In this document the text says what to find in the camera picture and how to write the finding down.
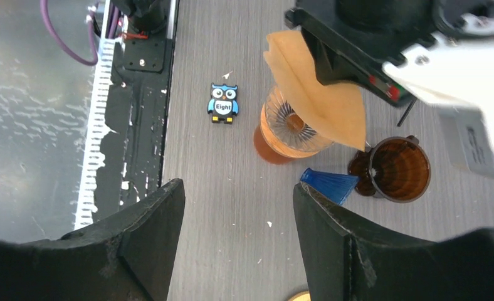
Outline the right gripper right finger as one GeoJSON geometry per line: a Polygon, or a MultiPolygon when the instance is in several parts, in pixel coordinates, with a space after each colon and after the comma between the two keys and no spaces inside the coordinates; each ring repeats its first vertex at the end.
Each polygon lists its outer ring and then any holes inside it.
{"type": "Polygon", "coordinates": [[[313,300],[494,300],[494,228],[433,242],[376,224],[297,184],[313,300]]]}

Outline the blue plastic dripper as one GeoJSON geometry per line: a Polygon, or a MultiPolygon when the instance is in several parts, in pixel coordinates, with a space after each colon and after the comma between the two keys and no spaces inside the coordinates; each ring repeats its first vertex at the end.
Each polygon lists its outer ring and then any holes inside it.
{"type": "Polygon", "coordinates": [[[312,187],[328,200],[342,206],[359,182],[357,176],[306,169],[300,181],[312,187]]]}

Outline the clear glass dripper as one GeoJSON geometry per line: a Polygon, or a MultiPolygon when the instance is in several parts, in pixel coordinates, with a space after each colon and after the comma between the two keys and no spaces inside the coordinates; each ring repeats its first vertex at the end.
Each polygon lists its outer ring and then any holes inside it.
{"type": "Polygon", "coordinates": [[[284,156],[308,157],[334,144],[296,113],[276,85],[263,105],[260,125],[267,133],[266,141],[284,156]]]}

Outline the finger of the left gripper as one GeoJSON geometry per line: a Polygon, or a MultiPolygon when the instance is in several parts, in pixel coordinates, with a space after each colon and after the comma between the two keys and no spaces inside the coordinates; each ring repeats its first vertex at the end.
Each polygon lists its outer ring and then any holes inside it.
{"type": "Polygon", "coordinates": [[[317,81],[322,85],[334,85],[340,82],[358,84],[358,77],[353,73],[350,63],[336,54],[314,34],[301,29],[301,34],[314,61],[317,81]]]}

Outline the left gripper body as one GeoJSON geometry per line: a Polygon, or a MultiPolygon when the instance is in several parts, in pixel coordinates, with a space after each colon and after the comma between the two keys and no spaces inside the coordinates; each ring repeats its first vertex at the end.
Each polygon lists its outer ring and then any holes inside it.
{"type": "Polygon", "coordinates": [[[406,62],[402,51],[435,43],[432,1],[304,0],[285,12],[290,28],[305,28],[354,68],[361,86],[393,107],[416,97],[388,77],[384,63],[406,62]]]}

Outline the brown paper coffee filter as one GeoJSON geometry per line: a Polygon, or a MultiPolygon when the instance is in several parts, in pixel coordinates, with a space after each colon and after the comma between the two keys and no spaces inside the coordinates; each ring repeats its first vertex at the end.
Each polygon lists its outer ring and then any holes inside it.
{"type": "Polygon", "coordinates": [[[298,116],[321,136],[364,150],[366,117],[360,88],[350,82],[322,85],[298,30],[270,33],[266,40],[264,59],[284,99],[298,116]]]}

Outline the amber glass carafe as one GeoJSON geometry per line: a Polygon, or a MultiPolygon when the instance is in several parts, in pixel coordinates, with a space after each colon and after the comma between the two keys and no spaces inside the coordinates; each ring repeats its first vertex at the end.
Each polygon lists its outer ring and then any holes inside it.
{"type": "Polygon", "coordinates": [[[270,164],[282,165],[293,161],[293,158],[285,157],[270,147],[263,137],[260,126],[257,126],[254,131],[253,143],[258,155],[270,164]]]}

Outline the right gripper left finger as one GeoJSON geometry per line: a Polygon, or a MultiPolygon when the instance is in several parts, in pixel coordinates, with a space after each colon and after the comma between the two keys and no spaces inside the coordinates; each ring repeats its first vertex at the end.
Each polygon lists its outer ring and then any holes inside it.
{"type": "Polygon", "coordinates": [[[184,208],[173,179],[58,240],[0,240],[0,300],[166,300],[184,208]]]}

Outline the wooden ring stand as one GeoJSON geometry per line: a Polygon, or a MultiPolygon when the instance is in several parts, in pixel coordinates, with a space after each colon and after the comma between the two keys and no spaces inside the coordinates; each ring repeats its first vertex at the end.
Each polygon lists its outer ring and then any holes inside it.
{"type": "Polygon", "coordinates": [[[296,293],[291,296],[288,301],[311,301],[310,292],[308,290],[296,293]]]}

